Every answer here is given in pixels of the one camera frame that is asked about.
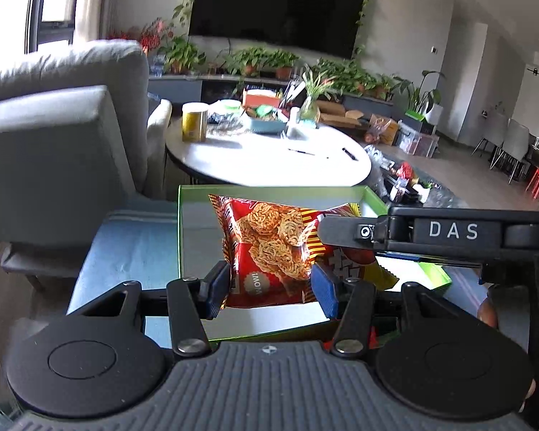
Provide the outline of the black marker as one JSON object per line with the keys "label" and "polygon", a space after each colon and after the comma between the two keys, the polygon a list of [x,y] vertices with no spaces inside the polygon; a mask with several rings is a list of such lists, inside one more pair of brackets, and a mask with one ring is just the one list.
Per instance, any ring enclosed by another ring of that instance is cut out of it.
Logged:
{"label": "black marker", "polygon": [[354,156],[348,149],[342,148],[342,152],[347,154],[353,161],[357,162],[356,156]]}

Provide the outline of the glass vase with plant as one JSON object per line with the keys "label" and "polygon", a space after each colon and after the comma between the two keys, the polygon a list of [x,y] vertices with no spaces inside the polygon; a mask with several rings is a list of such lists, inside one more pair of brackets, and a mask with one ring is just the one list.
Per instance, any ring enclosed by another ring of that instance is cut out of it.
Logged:
{"label": "glass vase with plant", "polygon": [[334,85],[336,77],[329,76],[326,72],[316,72],[307,67],[302,73],[302,81],[305,85],[305,101],[300,108],[299,122],[306,124],[319,123],[320,110],[317,101],[320,96],[330,97],[330,89]]}

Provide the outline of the black pen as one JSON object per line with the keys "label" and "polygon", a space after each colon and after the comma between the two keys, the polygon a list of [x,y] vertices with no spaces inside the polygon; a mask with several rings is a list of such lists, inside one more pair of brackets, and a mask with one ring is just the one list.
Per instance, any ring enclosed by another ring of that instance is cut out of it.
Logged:
{"label": "black pen", "polygon": [[288,150],[290,152],[293,152],[293,153],[298,153],[298,154],[303,154],[303,155],[316,157],[315,153],[313,153],[313,152],[308,152],[308,151],[305,151],[305,150],[294,149],[294,148],[288,148]]}

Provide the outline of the black wall television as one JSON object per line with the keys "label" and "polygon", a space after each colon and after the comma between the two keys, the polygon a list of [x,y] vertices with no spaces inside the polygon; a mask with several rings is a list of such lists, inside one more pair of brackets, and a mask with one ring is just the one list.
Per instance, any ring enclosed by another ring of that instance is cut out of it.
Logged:
{"label": "black wall television", "polygon": [[194,36],[353,55],[364,0],[193,0]]}

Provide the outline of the green cardboard box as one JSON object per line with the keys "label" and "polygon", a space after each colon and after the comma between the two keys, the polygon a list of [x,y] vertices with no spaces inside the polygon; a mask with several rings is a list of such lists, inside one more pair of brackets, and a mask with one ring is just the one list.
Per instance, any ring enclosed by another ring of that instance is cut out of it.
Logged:
{"label": "green cardboard box", "polygon": [[180,276],[204,276],[217,262],[230,267],[222,309],[203,323],[210,339],[259,338],[326,326],[310,285],[318,257],[342,277],[362,276],[390,292],[405,282],[441,291],[451,285],[450,276],[435,264],[347,256],[325,245],[317,227],[319,217],[327,214],[378,217],[386,214],[386,205],[367,186],[180,187]]}

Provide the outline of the yellow tin can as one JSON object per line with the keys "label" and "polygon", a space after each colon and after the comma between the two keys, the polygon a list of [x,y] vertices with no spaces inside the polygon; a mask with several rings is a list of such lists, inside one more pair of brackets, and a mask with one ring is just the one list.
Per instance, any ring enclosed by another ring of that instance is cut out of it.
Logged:
{"label": "yellow tin can", "polygon": [[209,105],[203,102],[188,102],[182,105],[182,140],[204,142],[207,132]]}

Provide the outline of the red flower decoration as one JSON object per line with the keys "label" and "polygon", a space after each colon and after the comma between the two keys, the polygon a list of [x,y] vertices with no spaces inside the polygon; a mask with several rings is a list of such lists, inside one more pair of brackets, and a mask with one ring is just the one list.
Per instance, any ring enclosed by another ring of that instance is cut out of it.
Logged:
{"label": "red flower decoration", "polygon": [[155,19],[144,26],[131,26],[129,29],[112,29],[108,40],[129,40],[137,42],[143,52],[148,55],[155,52],[167,35],[172,35],[172,22],[166,19]]}

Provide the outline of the red plastic stool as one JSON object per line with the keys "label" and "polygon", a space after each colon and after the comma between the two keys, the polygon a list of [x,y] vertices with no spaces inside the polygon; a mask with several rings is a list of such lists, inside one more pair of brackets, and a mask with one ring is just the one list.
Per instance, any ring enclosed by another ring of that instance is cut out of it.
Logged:
{"label": "red plastic stool", "polygon": [[535,170],[535,173],[530,180],[526,191],[531,194],[534,200],[539,200],[539,168]]}

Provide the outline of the red noodle snack bag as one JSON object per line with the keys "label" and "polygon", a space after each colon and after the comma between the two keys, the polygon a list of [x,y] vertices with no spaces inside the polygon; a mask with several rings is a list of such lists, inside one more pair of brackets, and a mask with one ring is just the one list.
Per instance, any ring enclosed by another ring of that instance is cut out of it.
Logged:
{"label": "red noodle snack bag", "polygon": [[225,307],[253,309],[313,302],[310,275],[318,258],[336,275],[364,279],[381,291],[398,282],[371,251],[344,250],[319,239],[322,217],[357,217],[356,203],[316,210],[230,196],[211,195],[209,200],[224,232],[224,258],[231,266]]}

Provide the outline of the round white coffee table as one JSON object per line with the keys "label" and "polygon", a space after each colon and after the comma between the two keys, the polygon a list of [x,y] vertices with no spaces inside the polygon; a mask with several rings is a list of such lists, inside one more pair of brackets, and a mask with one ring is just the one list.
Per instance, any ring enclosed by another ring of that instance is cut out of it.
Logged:
{"label": "round white coffee table", "polygon": [[[185,173],[208,184],[246,187],[351,187],[369,176],[372,163],[356,141],[331,126],[298,126],[295,138],[208,133],[204,142],[184,142],[179,120],[167,128],[169,158]],[[315,153],[293,153],[288,148]],[[346,148],[353,161],[342,152]]]}

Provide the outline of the blue snack tray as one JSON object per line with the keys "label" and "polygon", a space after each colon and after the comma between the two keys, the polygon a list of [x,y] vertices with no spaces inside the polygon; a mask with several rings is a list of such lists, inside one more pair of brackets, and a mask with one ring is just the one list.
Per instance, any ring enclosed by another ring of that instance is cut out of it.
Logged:
{"label": "blue snack tray", "polygon": [[280,134],[288,122],[280,109],[270,105],[246,107],[239,119],[245,129],[257,134]]}

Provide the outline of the open cardboard box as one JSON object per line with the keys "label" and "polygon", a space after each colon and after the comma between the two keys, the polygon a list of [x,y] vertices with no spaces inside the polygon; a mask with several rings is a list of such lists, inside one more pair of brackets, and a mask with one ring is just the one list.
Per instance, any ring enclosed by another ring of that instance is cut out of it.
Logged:
{"label": "open cardboard box", "polygon": [[359,129],[362,127],[361,119],[364,114],[359,110],[346,110],[340,103],[317,100],[319,120],[328,126],[338,126],[346,129]]}

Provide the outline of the orange gift bag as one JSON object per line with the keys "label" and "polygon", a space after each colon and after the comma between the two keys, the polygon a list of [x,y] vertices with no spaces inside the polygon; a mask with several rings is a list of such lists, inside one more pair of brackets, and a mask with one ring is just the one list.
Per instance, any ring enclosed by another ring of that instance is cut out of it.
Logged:
{"label": "orange gift bag", "polygon": [[399,126],[393,119],[372,114],[369,128],[364,140],[367,144],[383,144],[392,146],[397,136]]}

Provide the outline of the dark round side table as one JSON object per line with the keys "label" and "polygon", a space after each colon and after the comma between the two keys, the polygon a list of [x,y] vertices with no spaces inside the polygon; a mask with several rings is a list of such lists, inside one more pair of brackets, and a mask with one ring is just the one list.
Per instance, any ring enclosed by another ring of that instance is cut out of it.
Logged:
{"label": "dark round side table", "polygon": [[382,152],[374,145],[364,148],[372,168],[365,184],[384,203],[416,207],[468,208],[449,188],[414,168],[409,162]]}

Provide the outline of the grey sofa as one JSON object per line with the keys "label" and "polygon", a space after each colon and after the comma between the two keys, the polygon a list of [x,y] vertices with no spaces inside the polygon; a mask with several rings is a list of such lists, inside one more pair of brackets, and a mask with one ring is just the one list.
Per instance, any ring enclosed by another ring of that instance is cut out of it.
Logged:
{"label": "grey sofa", "polygon": [[1,268],[74,278],[109,212],[162,199],[171,113],[134,41],[1,60]]}

